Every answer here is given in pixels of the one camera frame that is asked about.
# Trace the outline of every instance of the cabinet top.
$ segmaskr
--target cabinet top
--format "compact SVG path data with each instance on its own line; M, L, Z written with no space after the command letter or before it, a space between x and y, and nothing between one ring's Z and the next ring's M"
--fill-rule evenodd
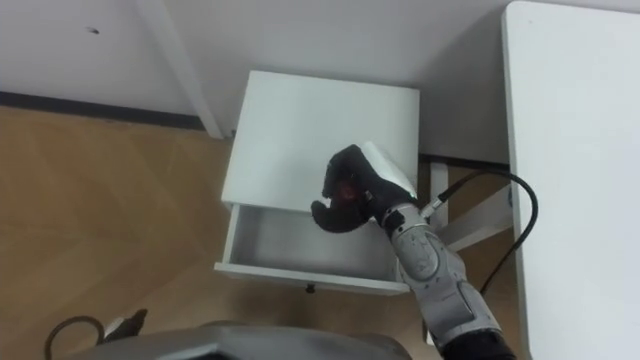
M415 89L252 71L222 201L310 212L331 156L373 141L416 186Z

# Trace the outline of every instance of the baseboard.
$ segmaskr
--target baseboard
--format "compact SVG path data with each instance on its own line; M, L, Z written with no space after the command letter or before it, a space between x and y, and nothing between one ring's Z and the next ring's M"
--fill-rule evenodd
M0 105L54 113L96 117L138 124L159 125L180 129L204 130L195 115L173 114L162 111L134 109L122 106L56 99L44 96L16 94L0 91Z
M195 115L173 114L162 111L134 109L122 106L95 104L83 101L56 99L4 91L0 91L0 105L116 121L126 121L137 124L205 131L200 118ZM421 163L436 162L470 169L509 170L509 164L459 159L447 156L420 154L418 159Z

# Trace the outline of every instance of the silver arm segment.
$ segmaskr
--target silver arm segment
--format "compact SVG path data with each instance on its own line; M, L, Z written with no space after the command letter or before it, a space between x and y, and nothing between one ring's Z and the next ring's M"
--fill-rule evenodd
M439 350L463 334L501 332L484 299L467 281L462 259L440 241L418 208L403 204L390 209L383 227Z

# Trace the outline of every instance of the white wall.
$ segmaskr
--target white wall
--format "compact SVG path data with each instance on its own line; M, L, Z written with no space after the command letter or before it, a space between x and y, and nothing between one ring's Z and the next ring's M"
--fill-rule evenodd
M500 16L508 2L167 0L167 6L227 131L248 71L256 68L420 88L422 152L507 162ZM637 0L572 3L598 2L640 10Z
M2 0L0 90L193 114L133 0Z
M419 88L422 152L508 160L508 0L165 2L223 133L262 69ZM640 11L638 0L557 2ZM193 114L134 0L0 2L0 90Z

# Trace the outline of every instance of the robotic hand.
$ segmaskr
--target robotic hand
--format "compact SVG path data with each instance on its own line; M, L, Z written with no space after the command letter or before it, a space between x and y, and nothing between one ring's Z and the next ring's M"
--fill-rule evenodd
M372 217L389 236L404 281L415 294L434 343L445 360L515 359L464 263L433 232L416 207L404 174L372 143L333 156L315 222L328 232L354 230Z

